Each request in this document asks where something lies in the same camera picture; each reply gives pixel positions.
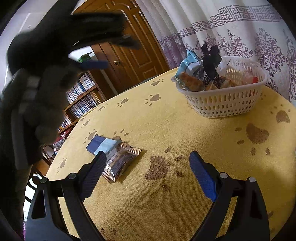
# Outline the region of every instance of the snack package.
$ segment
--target snack package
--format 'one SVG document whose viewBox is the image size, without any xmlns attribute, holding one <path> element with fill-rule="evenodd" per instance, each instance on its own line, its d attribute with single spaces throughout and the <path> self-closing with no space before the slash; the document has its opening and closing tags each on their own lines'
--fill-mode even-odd
<svg viewBox="0 0 296 241">
<path fill-rule="evenodd" d="M 130 147 L 128 144 L 121 142 L 114 148 L 114 155 L 107 161 L 102 176 L 107 179 L 109 183 L 115 183 L 132 160 L 140 153 L 141 149 Z"/>
<path fill-rule="evenodd" d="M 202 80 L 190 76 L 189 74 L 182 72 L 179 75 L 179 79 L 184 82 L 189 91 L 203 91 L 205 86 Z"/>
<path fill-rule="evenodd" d="M 226 75 L 227 68 L 228 67 L 231 68 L 231 65 L 229 63 L 230 63 L 230 60 L 228 62 L 226 62 L 226 61 L 221 61 L 220 62 L 220 64 L 216 68 L 216 71 L 219 74 L 219 76 L 225 76 Z"/>
<path fill-rule="evenodd" d="M 247 70 L 244 71 L 243 76 L 244 76 L 244 80 L 243 80 L 244 85 L 255 84 L 258 82 L 258 78 L 254 76 L 250 67 L 248 67 Z"/>
<path fill-rule="evenodd" d="M 243 82 L 240 80 L 231 80 L 226 77 L 220 77 L 220 79 L 222 82 L 220 89 L 243 85 Z"/>
<path fill-rule="evenodd" d="M 211 47 L 211 50 L 209 51 L 207 48 L 207 44 L 205 43 L 202 46 L 202 52 L 204 55 L 202 56 L 203 60 L 203 66 L 206 72 L 206 75 L 204 77 L 204 85 L 208 86 L 208 84 L 211 81 L 214 81 L 214 85 L 218 88 L 220 88 L 220 79 L 219 74 L 216 71 L 216 68 L 220 64 L 222 58 L 219 55 L 219 49 L 217 45 L 214 45 Z"/>
<path fill-rule="evenodd" d="M 105 152 L 107 165 L 102 176 L 109 183 L 115 183 L 131 161 L 141 153 L 141 149 L 130 147 L 121 140 L 113 140 L 99 135 L 95 135 L 86 149 L 93 155 L 98 154 L 99 151 Z"/>
<path fill-rule="evenodd" d="M 203 78 L 202 61 L 193 51 L 187 50 L 187 57 L 181 62 L 175 77 L 179 78 L 182 72 L 190 76 Z"/>
<path fill-rule="evenodd" d="M 121 140 L 113 140 L 106 137 L 95 135 L 86 149 L 93 155 L 97 155 L 99 151 L 105 152 L 108 160 L 109 153 L 121 142 Z"/>
<path fill-rule="evenodd" d="M 214 85 L 214 81 L 212 80 L 206 87 L 205 90 L 216 90 L 218 89 L 215 85 Z"/>
</svg>

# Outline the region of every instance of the blue gripper pad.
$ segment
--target blue gripper pad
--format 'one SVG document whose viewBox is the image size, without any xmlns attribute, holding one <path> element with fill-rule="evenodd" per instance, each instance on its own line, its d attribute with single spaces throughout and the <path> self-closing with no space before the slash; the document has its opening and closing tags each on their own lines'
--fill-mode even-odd
<svg viewBox="0 0 296 241">
<path fill-rule="evenodd" d="M 189 164 L 205 196 L 214 202 L 218 196 L 216 192 L 216 183 L 213 177 L 211 177 L 209 172 L 205 169 L 206 165 L 211 164 L 205 163 L 197 151 L 190 153 Z"/>
</svg>

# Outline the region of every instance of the wooden door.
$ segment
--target wooden door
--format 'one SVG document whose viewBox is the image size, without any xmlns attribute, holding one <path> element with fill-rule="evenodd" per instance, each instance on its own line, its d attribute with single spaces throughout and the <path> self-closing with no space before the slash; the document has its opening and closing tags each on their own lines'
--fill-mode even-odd
<svg viewBox="0 0 296 241">
<path fill-rule="evenodd" d="M 99 11 L 121 11 L 127 18 L 125 33 L 131 34 L 141 44 L 140 50 L 110 43 L 91 46 L 98 59 L 110 63 L 105 72 L 118 93 L 169 70 L 158 41 L 134 0 L 88 0 L 74 13 Z"/>
</svg>

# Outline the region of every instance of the table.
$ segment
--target table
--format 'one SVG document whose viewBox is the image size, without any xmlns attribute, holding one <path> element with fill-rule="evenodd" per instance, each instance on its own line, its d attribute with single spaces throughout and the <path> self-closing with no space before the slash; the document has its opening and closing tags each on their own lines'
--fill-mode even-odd
<svg viewBox="0 0 296 241">
<path fill-rule="evenodd" d="M 77 172 L 93 155 L 95 134 L 121 137 L 142 149 L 115 184 L 100 178 L 84 205 L 106 240 L 190 240 L 211 206 L 189 167 L 197 150 L 232 178 L 254 176 L 261 188 L 273 238 L 288 219 L 296 196 L 296 109 L 269 89 L 242 115 L 207 119 L 171 82 L 176 69 L 100 104 L 77 123 L 47 173 L 50 180 Z M 62 213 L 77 235 L 65 202 Z M 219 235 L 226 232 L 232 201 Z"/>
</svg>

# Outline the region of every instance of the bookshelf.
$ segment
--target bookshelf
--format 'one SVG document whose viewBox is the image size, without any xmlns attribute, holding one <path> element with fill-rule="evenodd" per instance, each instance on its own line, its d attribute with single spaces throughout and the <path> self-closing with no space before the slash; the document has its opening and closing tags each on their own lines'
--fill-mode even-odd
<svg viewBox="0 0 296 241">
<path fill-rule="evenodd" d="M 75 126 L 83 114 L 107 100 L 90 71 L 80 73 L 77 84 L 67 92 L 67 99 L 59 134 Z"/>
</svg>

